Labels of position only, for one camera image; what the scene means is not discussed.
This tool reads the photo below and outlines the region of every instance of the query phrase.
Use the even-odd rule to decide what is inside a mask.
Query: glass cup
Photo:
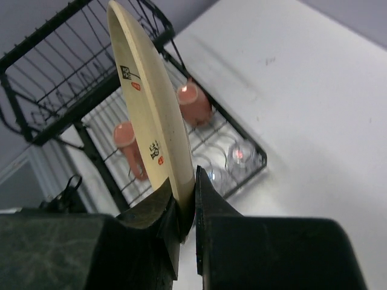
[[[192,127],[204,126],[212,117],[212,106],[203,90],[191,81],[177,89],[180,111],[186,122]]]
[[[229,148],[227,164],[229,172],[242,180],[258,167],[258,154],[252,143],[247,140],[237,141]]]
[[[140,149],[134,136],[132,123],[130,121],[118,124],[114,128],[113,140],[115,146],[124,154],[134,176],[139,180],[147,180],[144,162],[141,158]]]
[[[214,189],[224,196],[231,188],[231,176],[225,168],[219,166],[207,166],[204,168],[211,180]]]

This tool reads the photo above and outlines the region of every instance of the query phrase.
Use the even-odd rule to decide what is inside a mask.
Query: red stamp
[[[141,86],[139,83],[132,82],[132,87],[138,91],[141,91]]]

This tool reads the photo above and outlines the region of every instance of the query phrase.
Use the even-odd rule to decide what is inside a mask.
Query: black wire dish rack
[[[165,15],[150,0],[119,2],[152,39],[172,83],[178,86],[191,78]],[[0,60],[1,85],[8,100],[6,103],[2,98],[0,103],[0,120],[31,144],[42,146],[56,140],[84,151],[118,209],[124,211],[150,194],[151,186],[135,180],[111,138],[114,126],[128,116],[112,56],[107,3],[108,0],[75,0]],[[178,60],[164,49],[169,42]],[[267,155],[202,89],[215,113],[206,128],[187,128],[193,163],[227,169],[227,147],[243,139],[254,145],[258,156],[255,168],[242,178],[230,175],[230,186],[224,192],[227,198],[266,166]],[[72,125],[83,146],[61,139],[60,135]]]

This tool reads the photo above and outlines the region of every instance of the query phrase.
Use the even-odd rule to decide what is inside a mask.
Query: white table
[[[266,172],[230,203],[335,219],[369,289],[387,289],[387,52],[294,0],[220,0],[176,43],[268,153]],[[201,289],[195,273],[191,237],[174,289]]]

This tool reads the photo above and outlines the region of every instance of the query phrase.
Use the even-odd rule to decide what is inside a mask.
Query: pink cup
[[[208,124],[212,117],[212,107],[203,90],[194,82],[177,89],[177,100],[183,118],[192,127]]]
[[[121,123],[114,128],[113,140],[117,148],[124,154],[134,176],[139,180],[147,180],[144,162],[134,136],[130,121]]]

